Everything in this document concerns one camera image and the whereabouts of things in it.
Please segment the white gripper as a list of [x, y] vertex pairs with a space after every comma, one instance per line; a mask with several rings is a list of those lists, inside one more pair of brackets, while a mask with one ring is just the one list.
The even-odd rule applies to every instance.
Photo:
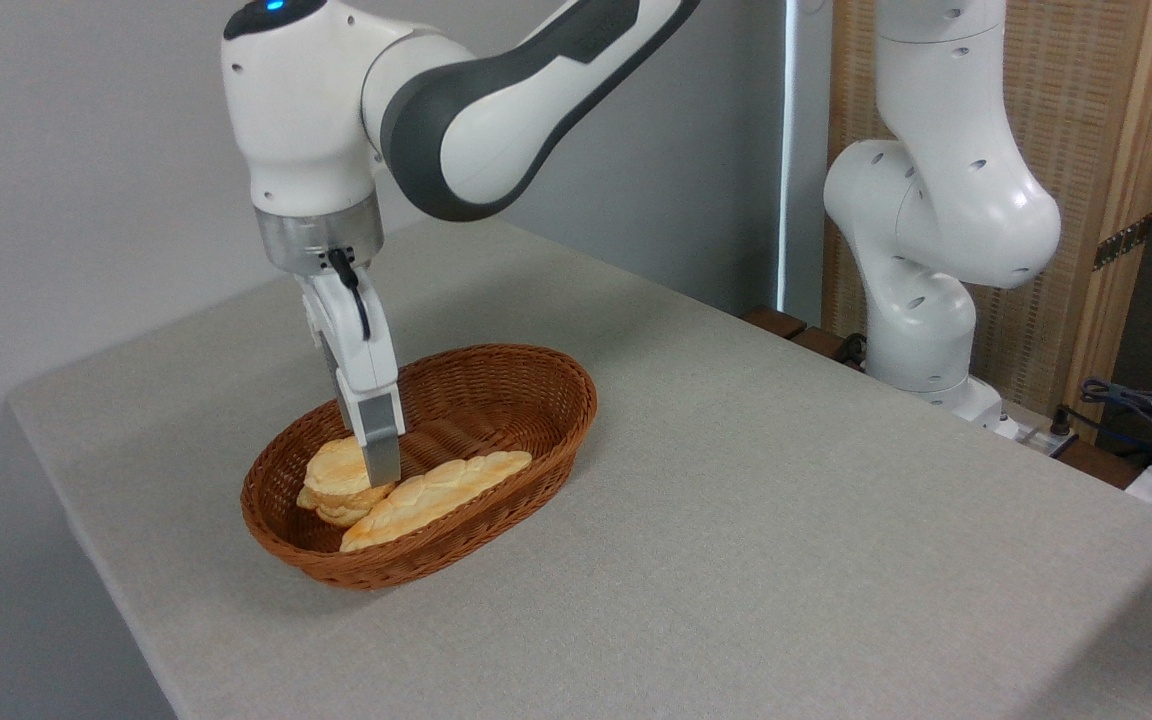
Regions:
[[[370, 486], [402, 478], [404, 419], [397, 391], [397, 363], [381, 302], [365, 266], [356, 266], [356, 290], [335, 272], [300, 275], [297, 281], [311, 328], [323, 333], [335, 361], [338, 406], [361, 447]], [[349, 386], [382, 386], [365, 392]]]

